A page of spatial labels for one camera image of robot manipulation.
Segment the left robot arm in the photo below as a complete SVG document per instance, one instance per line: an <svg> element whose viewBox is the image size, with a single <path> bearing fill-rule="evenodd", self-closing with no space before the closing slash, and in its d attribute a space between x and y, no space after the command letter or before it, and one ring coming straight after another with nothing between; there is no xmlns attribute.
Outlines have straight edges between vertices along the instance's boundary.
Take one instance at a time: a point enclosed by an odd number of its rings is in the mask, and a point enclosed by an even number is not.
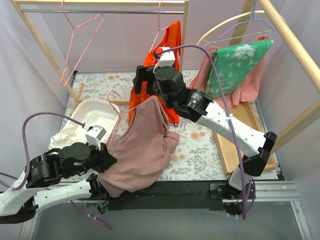
<svg viewBox="0 0 320 240"><path fill-rule="evenodd" d="M35 157L30 170L1 192L1 224L26 222L47 208L69 201L103 199L107 191L98 174L116 162L104 143L95 147L77 142Z"/></svg>

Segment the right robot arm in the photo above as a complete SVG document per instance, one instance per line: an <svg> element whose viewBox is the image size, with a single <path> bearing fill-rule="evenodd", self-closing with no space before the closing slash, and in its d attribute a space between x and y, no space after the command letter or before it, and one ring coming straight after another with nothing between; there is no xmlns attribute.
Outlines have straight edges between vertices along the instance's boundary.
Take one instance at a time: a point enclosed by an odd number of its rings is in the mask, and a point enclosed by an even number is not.
<svg viewBox="0 0 320 240"><path fill-rule="evenodd" d="M263 133L241 122L198 89L188 88L183 75L173 66L139 65L133 79L134 92L158 96L179 117L207 127L230 141L242 153L240 162L227 180L226 192L237 199L253 177L264 171L276 134Z"/></svg>

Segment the orange t-shirt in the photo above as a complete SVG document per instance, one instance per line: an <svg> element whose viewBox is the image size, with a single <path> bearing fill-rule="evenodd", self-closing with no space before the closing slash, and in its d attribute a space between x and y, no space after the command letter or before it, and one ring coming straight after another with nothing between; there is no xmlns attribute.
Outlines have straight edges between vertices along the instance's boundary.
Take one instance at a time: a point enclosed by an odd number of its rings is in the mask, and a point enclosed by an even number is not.
<svg viewBox="0 0 320 240"><path fill-rule="evenodd" d="M145 59L144 67L165 67L173 66L177 71L180 70L179 55L181 51L174 50L171 52L165 52L159 59L155 58L155 54L160 53L162 50L172 49L180 46L182 43L182 32L181 32L181 22L179 20L171 23L168 28L165 29L165 34L161 42L157 47L149 52ZM147 82L143 81L141 85L141 93L135 93L135 87L132 87L130 98L129 98L129 108L132 109L137 105L141 104L145 100L151 97L147 94Z"/></svg>

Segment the dusty pink graphic t-shirt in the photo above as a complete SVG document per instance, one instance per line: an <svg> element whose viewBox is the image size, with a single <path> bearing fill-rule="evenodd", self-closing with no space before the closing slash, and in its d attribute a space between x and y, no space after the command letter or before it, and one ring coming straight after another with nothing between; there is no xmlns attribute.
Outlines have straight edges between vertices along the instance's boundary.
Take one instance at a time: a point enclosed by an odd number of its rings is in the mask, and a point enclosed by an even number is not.
<svg viewBox="0 0 320 240"><path fill-rule="evenodd" d="M170 163L179 140L158 98L149 97L135 107L126 132L109 142L107 150L117 162L98 174L99 182L112 198L151 186Z"/></svg>

